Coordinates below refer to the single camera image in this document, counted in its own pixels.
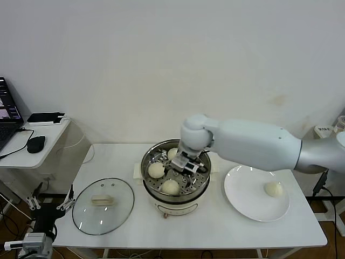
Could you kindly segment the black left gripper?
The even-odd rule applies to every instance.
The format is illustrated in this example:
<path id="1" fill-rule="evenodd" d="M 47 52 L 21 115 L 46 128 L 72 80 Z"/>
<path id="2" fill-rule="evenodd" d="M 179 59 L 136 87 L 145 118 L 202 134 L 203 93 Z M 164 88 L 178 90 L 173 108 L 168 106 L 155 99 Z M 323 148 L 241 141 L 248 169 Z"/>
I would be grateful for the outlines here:
<path id="1" fill-rule="evenodd" d="M 44 234 L 57 234 L 56 220 L 65 216 L 66 210 L 69 210 L 75 203 L 73 185 L 70 186 L 64 202 L 60 205 L 56 203 L 42 203 L 40 205 L 38 196 L 43 183 L 41 182 L 34 189 L 31 196 L 26 197 L 26 201 L 31 209 L 31 217 L 34 221 L 33 232 Z"/>

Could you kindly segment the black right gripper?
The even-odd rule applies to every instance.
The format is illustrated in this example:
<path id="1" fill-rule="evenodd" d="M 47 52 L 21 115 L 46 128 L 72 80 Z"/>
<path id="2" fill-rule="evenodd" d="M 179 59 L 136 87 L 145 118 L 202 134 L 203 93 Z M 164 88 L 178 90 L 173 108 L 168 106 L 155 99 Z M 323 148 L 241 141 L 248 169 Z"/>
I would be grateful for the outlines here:
<path id="1" fill-rule="evenodd" d="M 179 171 L 171 166 L 171 161 L 166 155 L 162 155 L 160 158 L 158 158 L 158 162 L 163 165 L 164 172 L 166 174 L 168 174 L 169 171 L 172 171 L 174 176 L 186 178 L 187 184 L 185 186 L 185 190 L 197 190 L 197 178 L 208 177 L 208 168 L 203 165 L 187 164 L 182 171 Z"/>

